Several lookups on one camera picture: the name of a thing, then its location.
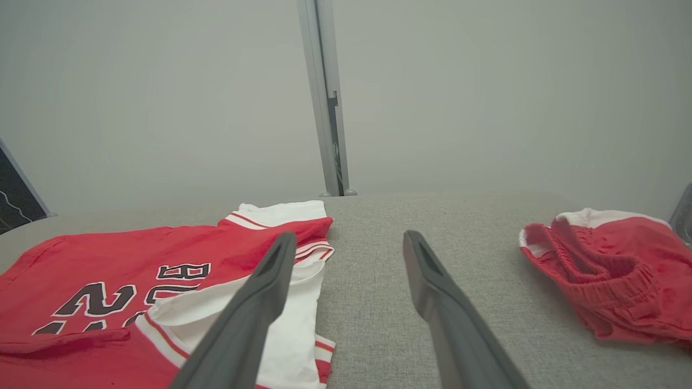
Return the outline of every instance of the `white cable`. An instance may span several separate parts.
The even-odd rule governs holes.
[[[15,207],[14,205],[10,204],[10,200],[7,198],[7,193],[3,192],[2,190],[0,190],[0,193],[2,193],[2,195],[5,197],[5,202],[7,203],[7,205],[9,205],[10,207],[12,207],[12,208],[18,210],[18,211],[19,211],[19,214],[20,214],[24,219],[27,219],[27,220],[29,221],[29,223],[33,221],[33,220],[29,219],[28,217],[24,216],[24,213],[21,211],[21,208]]]

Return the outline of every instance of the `gray table surface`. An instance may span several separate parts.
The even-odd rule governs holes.
[[[317,332],[337,343],[331,389],[439,387],[432,340],[413,309],[402,234],[424,234],[533,388],[690,388],[692,356],[597,341],[522,256],[518,233],[578,210],[549,194],[458,192],[326,198],[334,218]],[[211,224],[237,204],[65,215],[0,235],[0,271],[58,235]]]

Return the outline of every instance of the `red and white jersey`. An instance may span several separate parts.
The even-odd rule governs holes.
[[[0,276],[0,376],[13,388],[167,387],[275,238],[293,231],[289,294],[257,384],[323,387],[334,343],[314,331],[330,225],[321,201],[242,204],[216,227],[48,240]]]

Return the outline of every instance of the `clothing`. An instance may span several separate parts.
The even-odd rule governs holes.
[[[692,347],[692,251],[665,221],[586,208],[519,240],[597,338]]]
[[[330,225],[321,201],[242,204],[216,227],[48,240],[0,277],[0,376],[17,388],[167,387],[275,238],[293,231],[289,294],[257,384],[322,387],[334,343],[314,329]]]

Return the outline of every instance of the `white wall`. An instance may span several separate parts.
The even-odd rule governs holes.
[[[59,214],[325,190],[291,1],[2,1],[0,138]]]
[[[334,0],[362,195],[549,190],[668,219],[692,181],[692,2]]]

